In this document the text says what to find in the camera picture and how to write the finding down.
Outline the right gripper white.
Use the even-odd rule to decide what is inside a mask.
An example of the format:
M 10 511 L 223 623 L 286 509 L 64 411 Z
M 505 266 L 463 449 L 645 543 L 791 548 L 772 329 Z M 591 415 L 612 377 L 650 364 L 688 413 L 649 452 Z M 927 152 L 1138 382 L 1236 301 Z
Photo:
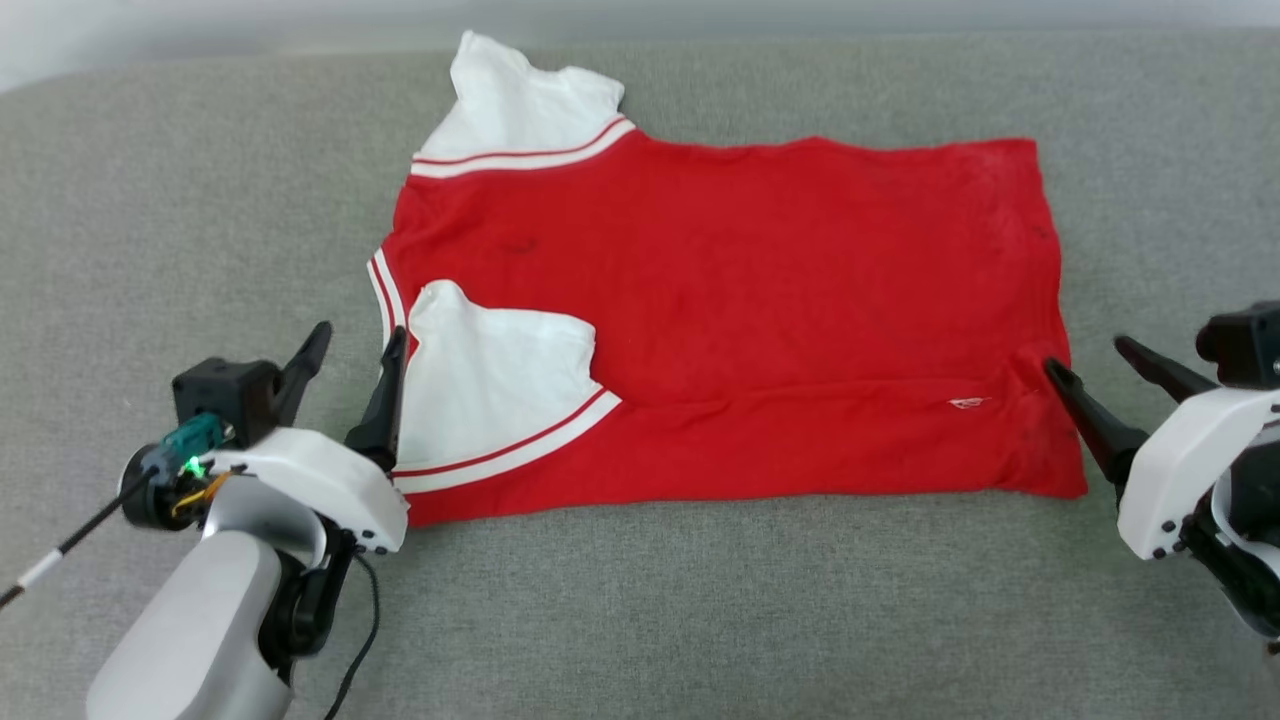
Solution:
M 1277 439 L 1279 392 L 1219 388 L 1128 334 L 1116 336 L 1114 347 L 1143 380 L 1180 404 L 1151 437 L 1111 414 L 1056 357 L 1044 361 L 1044 374 L 1105 479 L 1126 483 L 1117 530 L 1138 557 L 1151 560 L 1160 550 L 1172 552 L 1175 533 L 1164 529 L 1166 521 L 1192 514 L 1258 436 Z

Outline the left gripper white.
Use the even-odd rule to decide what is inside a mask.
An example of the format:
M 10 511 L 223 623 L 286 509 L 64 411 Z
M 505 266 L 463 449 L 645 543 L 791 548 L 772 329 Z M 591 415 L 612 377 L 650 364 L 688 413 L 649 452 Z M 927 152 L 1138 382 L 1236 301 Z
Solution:
M 338 532 L 351 532 L 360 547 L 401 551 L 408 503 L 385 474 L 398 462 L 407 329 L 392 331 L 379 382 L 360 423 L 347 432 L 346 447 L 316 430 L 282 428 L 294 424 L 332 334 L 332 323 L 319 322 L 280 370 L 269 404 L 273 432 L 265 439 L 247 450 L 207 455 L 214 471 L 229 478 L 207 511 L 205 539 L 237 530 L 292 557 L 326 557 L 338 546 L 326 533 L 330 521 Z

